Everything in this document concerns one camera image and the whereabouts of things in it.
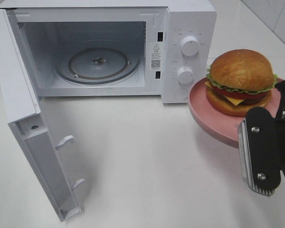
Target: microwave door frame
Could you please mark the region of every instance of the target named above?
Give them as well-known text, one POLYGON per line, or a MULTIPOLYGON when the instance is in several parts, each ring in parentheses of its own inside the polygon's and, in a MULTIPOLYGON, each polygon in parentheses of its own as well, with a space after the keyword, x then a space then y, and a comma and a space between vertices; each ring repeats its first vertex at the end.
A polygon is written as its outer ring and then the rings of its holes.
POLYGON ((29 78, 33 72, 17 22, 12 10, 0 9, 0 86, 8 125, 59 219, 64 221, 81 211, 58 151, 74 138, 67 136, 54 145, 29 78))

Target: sesame-free bun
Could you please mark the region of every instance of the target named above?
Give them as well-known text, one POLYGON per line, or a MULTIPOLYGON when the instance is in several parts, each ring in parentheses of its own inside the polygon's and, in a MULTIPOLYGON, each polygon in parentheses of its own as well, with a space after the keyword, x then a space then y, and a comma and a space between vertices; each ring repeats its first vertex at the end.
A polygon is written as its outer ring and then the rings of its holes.
POLYGON ((239 104, 235 106, 222 96, 218 95, 212 88, 207 87, 206 94, 208 101, 216 110, 234 116, 245 116, 248 110, 253 107, 265 107, 271 98, 271 90, 269 90, 259 103, 251 105, 239 104))
POLYGON ((246 91, 263 90, 274 82, 270 62, 262 54, 247 49, 228 51, 217 57, 210 75, 222 86, 246 91))

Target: hamburger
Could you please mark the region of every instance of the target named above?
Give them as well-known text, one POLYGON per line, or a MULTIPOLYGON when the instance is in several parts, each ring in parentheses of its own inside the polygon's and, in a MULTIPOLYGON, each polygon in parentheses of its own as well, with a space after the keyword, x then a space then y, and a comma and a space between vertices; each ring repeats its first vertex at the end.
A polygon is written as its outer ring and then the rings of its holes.
POLYGON ((262 54, 238 49, 217 57, 207 74, 207 99, 218 111, 245 116, 252 107, 265 107, 277 76, 262 54))

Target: cheese slice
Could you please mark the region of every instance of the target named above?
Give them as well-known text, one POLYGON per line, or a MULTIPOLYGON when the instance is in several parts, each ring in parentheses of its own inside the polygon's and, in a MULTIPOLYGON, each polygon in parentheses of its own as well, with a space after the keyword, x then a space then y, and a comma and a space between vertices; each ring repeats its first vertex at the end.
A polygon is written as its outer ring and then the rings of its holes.
MULTIPOLYGON (((212 88, 212 86, 210 85, 210 82, 207 81, 205 82, 205 85, 212 88)), ((237 106, 239 103, 245 101, 245 99, 235 99, 233 97, 229 97, 229 96, 225 96, 223 95, 227 100, 229 100, 232 104, 234 104, 235 106, 237 106)))

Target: microwave control knob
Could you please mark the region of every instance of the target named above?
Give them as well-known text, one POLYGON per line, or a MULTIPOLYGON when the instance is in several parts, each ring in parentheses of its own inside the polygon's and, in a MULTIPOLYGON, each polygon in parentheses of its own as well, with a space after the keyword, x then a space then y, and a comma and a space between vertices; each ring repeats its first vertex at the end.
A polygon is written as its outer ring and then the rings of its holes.
POLYGON ((186 56, 193 56, 199 51, 199 41, 194 36, 185 37, 180 42, 181 52, 186 56))
POLYGON ((184 66, 177 71, 177 79, 181 84, 189 84, 194 79, 194 73, 190 67, 184 66))

